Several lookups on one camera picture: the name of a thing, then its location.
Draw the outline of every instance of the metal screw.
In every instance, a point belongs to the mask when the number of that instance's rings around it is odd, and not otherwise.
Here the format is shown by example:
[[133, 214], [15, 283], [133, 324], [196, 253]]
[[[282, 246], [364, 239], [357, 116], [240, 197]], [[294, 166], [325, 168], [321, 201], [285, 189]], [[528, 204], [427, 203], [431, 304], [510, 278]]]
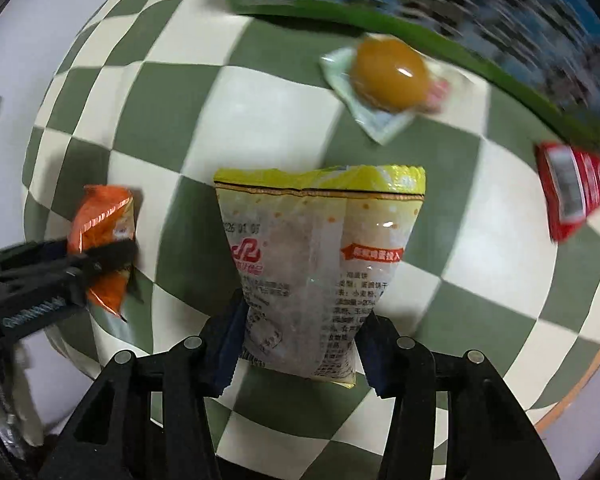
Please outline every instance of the metal screw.
[[399, 348], [402, 348], [403, 350], [411, 350], [414, 346], [416, 346], [416, 342], [411, 339], [410, 337], [407, 337], [405, 335], [403, 335], [402, 337], [399, 337], [396, 340], [396, 343], [398, 345]]
[[189, 350], [194, 350], [200, 345], [202, 345], [202, 339], [200, 339], [197, 335], [192, 335], [184, 340], [184, 348]]
[[482, 352], [478, 352], [477, 350], [469, 350], [466, 356], [469, 361], [477, 365], [484, 361], [484, 354]]
[[113, 356], [113, 360], [119, 365], [123, 365], [131, 361], [133, 354], [129, 350], [122, 350]]

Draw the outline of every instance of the brown egg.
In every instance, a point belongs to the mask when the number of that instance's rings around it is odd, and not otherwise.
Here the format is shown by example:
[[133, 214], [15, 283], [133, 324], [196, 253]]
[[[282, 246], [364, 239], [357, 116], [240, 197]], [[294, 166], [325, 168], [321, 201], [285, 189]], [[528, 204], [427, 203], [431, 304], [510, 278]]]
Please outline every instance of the brown egg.
[[360, 97], [392, 113], [422, 104], [429, 92], [429, 71], [422, 56], [396, 38], [367, 38], [360, 43], [349, 78]]

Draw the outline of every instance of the green and white checkered cloth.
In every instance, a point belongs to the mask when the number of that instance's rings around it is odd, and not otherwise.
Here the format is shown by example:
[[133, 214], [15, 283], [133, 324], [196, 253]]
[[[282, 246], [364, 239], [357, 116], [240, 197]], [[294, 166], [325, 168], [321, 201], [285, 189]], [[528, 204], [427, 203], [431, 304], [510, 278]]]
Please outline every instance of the green and white checkered cloth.
[[[36, 118], [25, 232], [66, 235], [85, 184], [120, 184], [137, 191], [140, 252], [128, 323], [94, 308], [51, 331], [59, 351], [94, 376], [120, 349], [169, 349], [227, 304], [239, 282], [212, 187], [219, 166], [410, 164], [426, 168], [427, 196], [378, 314], [433, 351], [485, 352], [533, 421], [570, 391], [600, 347], [600, 211], [550, 242], [532, 144], [555, 136], [471, 74], [440, 115], [373, 143], [317, 62], [362, 33], [236, 16], [224, 0], [104, 3]], [[359, 371], [347, 390], [240, 362], [207, 399], [218, 455], [281, 479], [375, 478], [393, 402]], [[440, 478], [442, 396], [436, 415]]]

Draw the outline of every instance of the orange wrapper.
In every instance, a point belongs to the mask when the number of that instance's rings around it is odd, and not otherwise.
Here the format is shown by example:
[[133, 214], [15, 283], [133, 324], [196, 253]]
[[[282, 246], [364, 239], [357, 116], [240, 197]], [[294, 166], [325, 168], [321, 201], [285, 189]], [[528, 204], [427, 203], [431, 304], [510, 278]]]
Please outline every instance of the orange wrapper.
[[[85, 196], [67, 238], [67, 251], [81, 253], [92, 247], [134, 238], [134, 199], [119, 186], [85, 186]], [[88, 291], [89, 300], [120, 316], [129, 281], [129, 269], [102, 276]]]

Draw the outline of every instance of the yellow snack package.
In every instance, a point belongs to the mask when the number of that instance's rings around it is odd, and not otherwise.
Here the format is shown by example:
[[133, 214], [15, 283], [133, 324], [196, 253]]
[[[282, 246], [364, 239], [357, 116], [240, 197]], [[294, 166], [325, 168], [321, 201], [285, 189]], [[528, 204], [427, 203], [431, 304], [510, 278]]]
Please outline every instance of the yellow snack package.
[[353, 339], [402, 258], [424, 170], [222, 169], [214, 181], [250, 306], [243, 357], [354, 384]]

